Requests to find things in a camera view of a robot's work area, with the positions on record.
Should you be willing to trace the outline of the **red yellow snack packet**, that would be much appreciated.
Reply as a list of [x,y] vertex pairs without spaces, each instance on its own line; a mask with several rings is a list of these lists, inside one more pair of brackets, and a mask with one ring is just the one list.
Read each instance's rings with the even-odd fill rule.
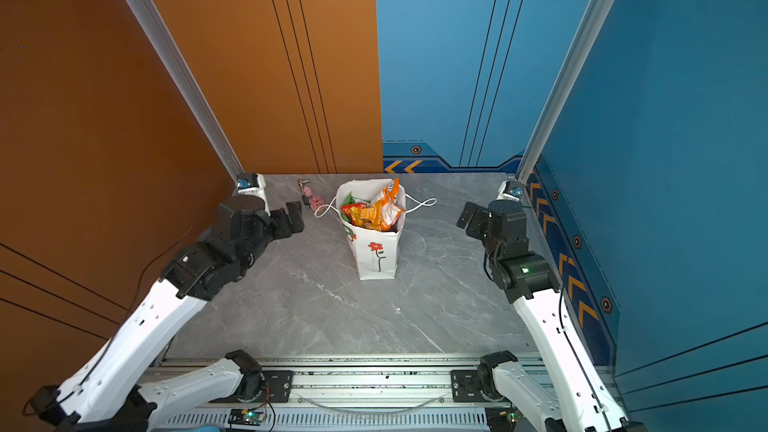
[[341,207],[343,219],[357,227],[362,227],[364,223],[364,211],[369,208],[367,203],[351,203]]

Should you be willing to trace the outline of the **orange snack bag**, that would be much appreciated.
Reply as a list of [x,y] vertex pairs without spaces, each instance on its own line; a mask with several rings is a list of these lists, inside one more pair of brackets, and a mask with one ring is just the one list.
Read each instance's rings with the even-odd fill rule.
[[386,186],[372,202],[372,206],[381,208],[382,218],[387,226],[383,232],[393,232],[404,209],[397,203],[398,193],[400,191],[400,181],[395,179],[390,185]]

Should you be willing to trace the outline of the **white floral paper bag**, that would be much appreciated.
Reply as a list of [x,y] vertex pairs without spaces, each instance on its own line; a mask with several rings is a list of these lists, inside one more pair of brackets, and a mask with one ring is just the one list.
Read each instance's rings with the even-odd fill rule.
[[367,200],[372,206],[376,196],[395,179],[367,179],[348,181],[336,191],[330,203],[314,212],[317,218],[328,212],[335,215],[343,228],[351,254],[354,258],[359,279],[362,281],[390,280],[396,277],[399,261],[399,241],[405,228],[406,216],[422,207],[431,207],[436,198],[419,201],[410,196],[400,183],[397,203],[404,209],[393,232],[379,232],[354,226],[343,219],[341,202],[347,194]]

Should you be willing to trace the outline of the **green twin snack pack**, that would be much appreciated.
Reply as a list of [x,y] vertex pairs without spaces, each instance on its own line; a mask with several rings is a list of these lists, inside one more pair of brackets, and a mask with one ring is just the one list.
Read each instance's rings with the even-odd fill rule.
[[349,194],[346,195],[344,200],[341,202],[341,206],[342,207],[347,207],[347,206],[352,206],[352,207],[369,207],[370,206],[370,202],[355,196],[353,193],[349,193]]

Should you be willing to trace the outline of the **small orange snack packet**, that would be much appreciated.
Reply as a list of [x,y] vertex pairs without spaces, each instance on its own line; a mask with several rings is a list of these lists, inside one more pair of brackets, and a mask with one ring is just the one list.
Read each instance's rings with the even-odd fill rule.
[[369,230],[379,232],[387,230],[387,226],[382,218],[381,208],[377,206],[358,208],[356,223],[358,227]]

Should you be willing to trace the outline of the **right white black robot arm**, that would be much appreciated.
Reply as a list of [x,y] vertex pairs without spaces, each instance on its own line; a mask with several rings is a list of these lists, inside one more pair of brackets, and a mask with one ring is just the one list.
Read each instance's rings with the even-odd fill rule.
[[566,315],[565,291],[549,262],[534,253],[527,215],[514,200],[465,204],[459,228],[479,240],[484,268],[523,319],[554,389],[532,378],[509,351],[483,356],[482,393],[506,400],[538,431],[643,431],[610,394]]

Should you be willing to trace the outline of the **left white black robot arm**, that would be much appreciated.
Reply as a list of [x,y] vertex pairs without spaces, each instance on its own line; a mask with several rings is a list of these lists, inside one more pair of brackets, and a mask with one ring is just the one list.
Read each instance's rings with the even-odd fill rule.
[[262,367],[243,350],[168,381],[139,380],[184,325],[244,278],[272,242],[303,231],[302,214],[299,201],[270,210],[258,195],[221,203],[211,226],[167,263],[115,335],[70,378],[41,387],[23,414],[57,431],[150,431],[211,400],[257,398],[265,387]]

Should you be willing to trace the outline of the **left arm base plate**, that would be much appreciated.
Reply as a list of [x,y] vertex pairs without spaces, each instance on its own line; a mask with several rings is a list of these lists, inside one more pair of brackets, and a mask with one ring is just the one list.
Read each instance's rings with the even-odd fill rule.
[[212,403],[223,404],[261,404],[270,402],[284,404],[290,399],[293,386],[294,372],[290,370],[262,371],[260,378],[246,378],[246,384],[227,397],[212,400]]

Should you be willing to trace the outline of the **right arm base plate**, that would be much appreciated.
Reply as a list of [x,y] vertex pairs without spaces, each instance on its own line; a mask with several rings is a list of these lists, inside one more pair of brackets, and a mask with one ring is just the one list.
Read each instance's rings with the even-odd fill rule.
[[500,397],[484,389],[477,369],[452,370],[451,393],[456,403],[498,402]]

